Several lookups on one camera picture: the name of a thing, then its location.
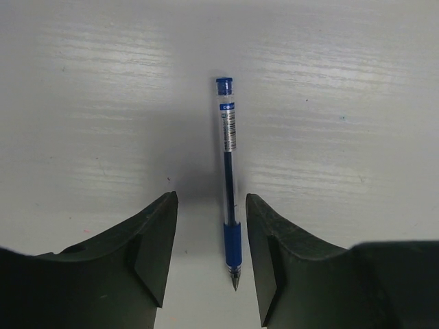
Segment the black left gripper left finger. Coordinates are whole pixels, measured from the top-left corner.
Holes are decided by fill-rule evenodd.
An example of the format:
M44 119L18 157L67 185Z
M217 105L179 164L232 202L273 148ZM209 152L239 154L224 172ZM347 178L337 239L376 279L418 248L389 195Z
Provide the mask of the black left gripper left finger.
M2 328L153 328L162 307L178 197L58 254L1 250Z

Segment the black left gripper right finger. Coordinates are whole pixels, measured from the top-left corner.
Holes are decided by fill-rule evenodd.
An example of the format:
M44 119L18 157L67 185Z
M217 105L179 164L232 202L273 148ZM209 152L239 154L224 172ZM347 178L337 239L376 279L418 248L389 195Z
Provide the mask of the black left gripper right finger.
M437 328L438 242L379 241L344 249L246 197L264 328Z

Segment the blue gel pen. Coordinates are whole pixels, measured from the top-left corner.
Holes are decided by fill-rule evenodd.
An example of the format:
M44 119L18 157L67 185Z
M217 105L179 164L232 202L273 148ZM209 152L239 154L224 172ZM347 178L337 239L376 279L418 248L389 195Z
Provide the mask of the blue gel pen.
M233 155L237 148L236 108L233 78L215 80L219 109L220 149L224 182L224 248L225 260L234 290L239 287L242 265L241 223L237 216L237 185Z

